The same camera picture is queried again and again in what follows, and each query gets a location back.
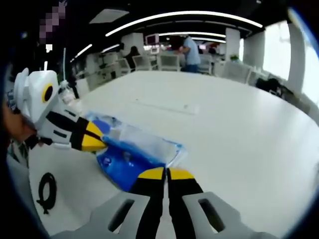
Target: window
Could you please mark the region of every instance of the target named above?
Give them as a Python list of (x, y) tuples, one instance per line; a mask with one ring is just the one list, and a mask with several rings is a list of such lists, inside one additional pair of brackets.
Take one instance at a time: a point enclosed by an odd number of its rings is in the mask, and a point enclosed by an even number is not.
[(290, 70), (290, 34), (287, 21), (266, 27), (263, 69), (285, 80)]
[(303, 93), (319, 106), (319, 59), (316, 51), (310, 43), (306, 41), (306, 62)]
[(239, 60), (243, 61), (244, 59), (244, 39), (239, 41)]

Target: person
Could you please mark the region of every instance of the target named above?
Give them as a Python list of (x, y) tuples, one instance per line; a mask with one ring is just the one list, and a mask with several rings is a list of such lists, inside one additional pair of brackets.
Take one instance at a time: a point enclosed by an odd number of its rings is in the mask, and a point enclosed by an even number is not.
[(131, 68), (131, 72), (135, 71), (135, 67), (136, 67), (133, 61), (133, 56), (139, 56), (139, 55), (140, 53), (138, 48), (136, 46), (132, 46), (129, 54), (124, 57), (128, 61), (128, 64)]
[(183, 41), (182, 47), (179, 48), (179, 52), (185, 55), (186, 61), (185, 67), (182, 68), (182, 71), (197, 73), (198, 65), (200, 64), (200, 57), (197, 44), (190, 36), (187, 36)]

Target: computer monitor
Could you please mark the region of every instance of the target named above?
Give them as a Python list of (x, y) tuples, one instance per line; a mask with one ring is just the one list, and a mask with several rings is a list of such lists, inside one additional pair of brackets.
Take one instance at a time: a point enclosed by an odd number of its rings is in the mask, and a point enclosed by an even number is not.
[(152, 34), (145, 37), (146, 45), (155, 45), (159, 43), (160, 37), (159, 34)]

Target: yellow circle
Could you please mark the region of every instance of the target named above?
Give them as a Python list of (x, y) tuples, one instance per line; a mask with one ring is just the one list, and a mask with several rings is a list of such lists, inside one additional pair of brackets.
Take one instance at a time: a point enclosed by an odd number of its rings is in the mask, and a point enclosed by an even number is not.
[(42, 92), (42, 102), (45, 103), (47, 102), (50, 98), (51, 98), (51, 95), (53, 93), (53, 86), (52, 84), (47, 84)]

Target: plastic bag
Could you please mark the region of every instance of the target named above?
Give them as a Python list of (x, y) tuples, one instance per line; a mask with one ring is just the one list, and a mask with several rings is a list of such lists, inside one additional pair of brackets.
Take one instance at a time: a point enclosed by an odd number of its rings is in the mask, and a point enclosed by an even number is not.
[(115, 117), (88, 113), (86, 118), (103, 132), (102, 140), (108, 145), (97, 153), (98, 163), (124, 191), (129, 191), (145, 170), (176, 166), (186, 157), (181, 144), (148, 134)]

